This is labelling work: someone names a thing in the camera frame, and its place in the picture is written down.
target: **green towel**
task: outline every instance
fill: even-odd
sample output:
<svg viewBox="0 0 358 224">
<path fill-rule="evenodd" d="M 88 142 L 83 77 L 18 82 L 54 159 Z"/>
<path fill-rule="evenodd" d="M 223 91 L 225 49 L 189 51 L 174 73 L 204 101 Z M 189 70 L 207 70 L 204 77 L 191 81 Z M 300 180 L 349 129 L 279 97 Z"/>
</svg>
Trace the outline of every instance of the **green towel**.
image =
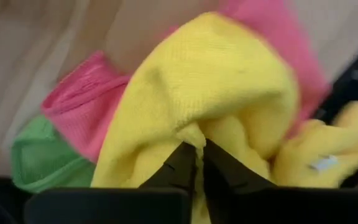
<svg viewBox="0 0 358 224">
<path fill-rule="evenodd" d="M 12 147 L 12 179 L 29 192 L 89 187 L 95 165 L 77 154 L 44 115 L 32 119 Z"/>
</svg>

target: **beige surface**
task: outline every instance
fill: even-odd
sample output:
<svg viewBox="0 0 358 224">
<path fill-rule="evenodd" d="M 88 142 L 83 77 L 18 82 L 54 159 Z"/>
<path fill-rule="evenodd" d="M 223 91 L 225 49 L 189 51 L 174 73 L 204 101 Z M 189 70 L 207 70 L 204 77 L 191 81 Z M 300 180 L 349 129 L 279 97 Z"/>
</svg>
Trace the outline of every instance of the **beige surface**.
<svg viewBox="0 0 358 224">
<path fill-rule="evenodd" d="M 219 0 L 0 0 L 0 175 L 9 148 L 57 80 L 96 49 L 127 72 L 167 29 Z M 327 77 L 358 52 L 358 0 L 294 0 Z"/>
</svg>

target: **pink towel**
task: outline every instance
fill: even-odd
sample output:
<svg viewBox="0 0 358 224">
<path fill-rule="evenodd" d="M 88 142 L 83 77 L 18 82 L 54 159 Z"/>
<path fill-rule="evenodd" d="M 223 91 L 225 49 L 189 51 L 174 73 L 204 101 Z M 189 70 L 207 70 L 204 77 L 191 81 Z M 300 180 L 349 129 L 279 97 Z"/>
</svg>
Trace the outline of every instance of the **pink towel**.
<svg viewBox="0 0 358 224">
<path fill-rule="evenodd" d="M 41 110 L 83 157 L 97 162 L 130 78 L 120 75 L 102 52 L 96 52 L 59 83 Z"/>
<path fill-rule="evenodd" d="M 292 67 L 300 91 L 300 111 L 290 131 L 317 109 L 331 87 L 324 79 L 316 57 L 309 49 L 308 39 L 285 0 L 226 0 L 219 12 L 261 35 Z"/>
</svg>

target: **cloth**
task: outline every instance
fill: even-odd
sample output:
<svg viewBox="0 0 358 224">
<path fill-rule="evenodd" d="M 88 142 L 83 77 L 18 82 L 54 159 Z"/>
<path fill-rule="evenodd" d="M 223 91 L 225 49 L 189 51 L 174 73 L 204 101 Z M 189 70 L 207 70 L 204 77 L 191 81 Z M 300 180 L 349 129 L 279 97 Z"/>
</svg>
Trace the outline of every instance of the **cloth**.
<svg viewBox="0 0 358 224">
<path fill-rule="evenodd" d="M 96 52 L 48 95 L 42 112 L 77 152 L 96 162 L 130 78 Z"/>
<path fill-rule="evenodd" d="M 68 145 L 42 115 L 32 119 L 12 147 L 12 179 L 29 192 L 89 187 L 95 165 Z"/>
<path fill-rule="evenodd" d="M 300 111 L 291 131 L 295 134 L 327 96 L 330 86 L 285 0 L 227 0 L 219 12 L 261 35 L 293 69 L 300 92 Z"/>
<path fill-rule="evenodd" d="M 337 162 L 325 170 L 311 169 L 322 156 L 335 156 Z M 358 101 L 349 103 L 332 126 L 322 121 L 307 122 L 299 135 L 279 150 L 273 167 L 278 185 L 291 187 L 339 187 L 358 170 Z"/>
<path fill-rule="evenodd" d="M 206 138 L 270 179 L 270 159 L 292 124 L 291 69 L 260 36 L 215 12 L 166 38 L 137 69 L 111 121 L 93 187 L 138 187 L 185 141 Z M 209 223 L 201 182 L 193 223 Z"/>
</svg>

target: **yellow towel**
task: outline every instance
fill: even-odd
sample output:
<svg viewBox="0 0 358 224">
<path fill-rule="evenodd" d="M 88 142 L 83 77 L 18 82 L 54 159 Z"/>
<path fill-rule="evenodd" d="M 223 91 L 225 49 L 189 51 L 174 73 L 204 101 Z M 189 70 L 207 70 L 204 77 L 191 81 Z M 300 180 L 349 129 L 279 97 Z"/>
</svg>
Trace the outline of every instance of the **yellow towel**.
<svg viewBox="0 0 358 224">
<path fill-rule="evenodd" d="M 206 138 L 266 179 L 298 107 L 292 71 L 257 34 L 209 12 L 137 69 L 110 124 L 93 187 L 138 187 L 185 141 Z M 193 223 L 209 223 L 200 182 Z"/>
<path fill-rule="evenodd" d="M 310 166 L 327 156 L 334 156 L 335 163 L 323 170 Z M 299 135 L 283 144 L 274 163 L 273 179 L 278 185 L 335 188 L 357 170 L 358 102 L 352 102 L 333 126 L 311 120 Z"/>
</svg>

